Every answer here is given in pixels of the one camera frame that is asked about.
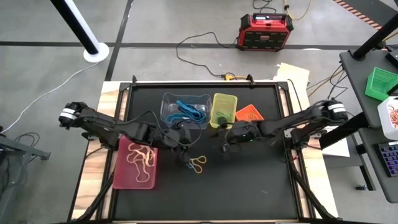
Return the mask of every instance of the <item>green plastic container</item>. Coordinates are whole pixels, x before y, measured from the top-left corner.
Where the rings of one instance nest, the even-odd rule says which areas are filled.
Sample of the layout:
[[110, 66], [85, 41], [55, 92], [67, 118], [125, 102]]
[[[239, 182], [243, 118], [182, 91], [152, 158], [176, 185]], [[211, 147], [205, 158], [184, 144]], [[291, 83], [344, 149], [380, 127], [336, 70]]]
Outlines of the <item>green plastic container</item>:
[[398, 84], [397, 74], [374, 68], [372, 74], [368, 77], [365, 95], [384, 101], [388, 98], [387, 92], [396, 84]]
[[210, 126], [218, 128], [218, 118], [224, 117], [227, 122], [235, 122], [236, 105], [238, 103], [238, 97], [234, 95], [227, 95], [222, 93], [216, 93], [213, 97], [213, 107], [211, 108]]

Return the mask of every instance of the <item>white cable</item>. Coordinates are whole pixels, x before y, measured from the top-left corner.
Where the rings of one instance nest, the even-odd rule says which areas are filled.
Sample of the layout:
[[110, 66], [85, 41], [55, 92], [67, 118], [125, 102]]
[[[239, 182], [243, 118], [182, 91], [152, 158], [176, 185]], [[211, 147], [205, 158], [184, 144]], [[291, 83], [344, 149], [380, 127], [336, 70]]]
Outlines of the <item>white cable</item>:
[[89, 69], [89, 68], [92, 68], [92, 67], [94, 67], [94, 66], [97, 65], [97, 64], [98, 64], [98, 62], [95, 63], [94, 65], [90, 65], [89, 67], [86, 67], [86, 68], [84, 68], [84, 69], [82, 69], [82, 70], [79, 70], [79, 71], [75, 72], [75, 73], [74, 73], [73, 75], [71, 75], [64, 83], [62, 83], [62, 84], [59, 85], [58, 87], [56, 87], [56, 88], [54, 88], [53, 90], [50, 90], [50, 91], [44, 93], [43, 95], [37, 97], [34, 101], [32, 101], [32, 102], [30, 103], [29, 106], [27, 106], [27, 107], [19, 114], [19, 117], [18, 117], [10, 126], [8, 126], [8, 128], [4, 129], [0, 134], [5, 133], [5, 132], [8, 131], [10, 128], [12, 128], [12, 127], [20, 120], [21, 116], [22, 116], [34, 103], [36, 103], [39, 99], [41, 99], [43, 96], [46, 96], [46, 95], [48, 95], [48, 94], [54, 92], [55, 90], [58, 90], [59, 88], [61, 88], [62, 86], [64, 86], [64, 85], [65, 85], [71, 78], [73, 78], [75, 75], [77, 75], [77, 74], [79, 74], [79, 73], [81, 73], [81, 72], [84, 72], [85, 70], [87, 70], [87, 69]]

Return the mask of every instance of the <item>white pole base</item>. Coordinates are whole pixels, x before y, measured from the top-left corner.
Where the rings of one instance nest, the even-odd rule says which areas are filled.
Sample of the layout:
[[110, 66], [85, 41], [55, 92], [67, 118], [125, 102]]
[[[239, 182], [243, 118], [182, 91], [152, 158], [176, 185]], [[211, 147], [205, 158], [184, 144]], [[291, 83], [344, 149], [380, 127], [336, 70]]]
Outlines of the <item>white pole base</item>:
[[106, 59], [109, 55], [109, 47], [104, 43], [99, 43], [98, 54], [91, 55], [85, 50], [83, 52], [83, 57], [87, 62], [96, 63]]

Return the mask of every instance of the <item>white container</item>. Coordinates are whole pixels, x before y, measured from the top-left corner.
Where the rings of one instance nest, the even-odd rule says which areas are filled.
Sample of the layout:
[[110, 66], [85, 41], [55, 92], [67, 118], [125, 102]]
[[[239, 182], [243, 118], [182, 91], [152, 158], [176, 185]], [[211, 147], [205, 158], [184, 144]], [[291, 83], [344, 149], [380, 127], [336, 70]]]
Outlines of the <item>white container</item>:
[[398, 97], [390, 96], [377, 106], [377, 110], [385, 137], [398, 140]]

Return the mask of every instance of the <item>wooden table frame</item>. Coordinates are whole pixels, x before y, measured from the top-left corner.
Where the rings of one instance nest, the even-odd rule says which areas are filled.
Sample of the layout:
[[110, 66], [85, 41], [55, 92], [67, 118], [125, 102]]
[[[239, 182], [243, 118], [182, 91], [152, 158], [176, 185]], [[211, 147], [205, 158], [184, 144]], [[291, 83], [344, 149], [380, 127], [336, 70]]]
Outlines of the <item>wooden table frame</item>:
[[[109, 116], [118, 116], [119, 119], [124, 119], [124, 112], [127, 108], [128, 95], [127, 94], [119, 94], [123, 91], [120, 89], [125, 88], [127, 86], [121, 86], [121, 82], [104, 82], [103, 89], [101, 92], [101, 98], [98, 104], [98, 112], [104, 113]], [[286, 95], [285, 91], [280, 89], [280, 95], [283, 105], [284, 115], [287, 116], [292, 111], [296, 111], [296, 108], [289, 108], [289, 105], [296, 105], [296, 103], [288, 103], [291, 100], [295, 99], [291, 98], [290, 95]], [[318, 141], [312, 139], [310, 144], [313, 146], [319, 146]], [[90, 142], [88, 145], [88, 149], [86, 153], [90, 153], [95, 149], [99, 148], [100, 144], [98, 141]], [[317, 196], [319, 201], [325, 206], [325, 208], [334, 216], [337, 217], [336, 207], [333, 199], [333, 194], [331, 192], [330, 184], [328, 181], [325, 163], [323, 161], [322, 152], [318, 149], [306, 148], [302, 152], [301, 156], [303, 156], [303, 160], [296, 160], [295, 165], [297, 170], [303, 170], [302, 176], [305, 180], [308, 181], [311, 186], [311, 190]], [[106, 176], [104, 172], [109, 173], [112, 171], [114, 167], [114, 162], [116, 152], [111, 152], [106, 149], [100, 150], [93, 154], [89, 158], [87, 158], [82, 167], [81, 177], [79, 179], [78, 186], [76, 188], [75, 198], [73, 199], [73, 205], [71, 208], [69, 218], [78, 218], [80, 215], [84, 213], [86, 208], [90, 205], [93, 199], [96, 197], [97, 193], [100, 191], [104, 180], [106, 180]], [[113, 205], [110, 205], [110, 194], [111, 190], [108, 191], [107, 196], [104, 200], [104, 203], [100, 206], [98, 210], [103, 212], [96, 213], [92, 218], [107, 218], [109, 208]], [[300, 202], [298, 206], [301, 208], [303, 217], [319, 217], [319, 214], [316, 212], [314, 214], [314, 210], [310, 203], [308, 202], [303, 190], [298, 187], [298, 192], [300, 195]], [[248, 222], [264, 222], [264, 220], [245, 220]]]

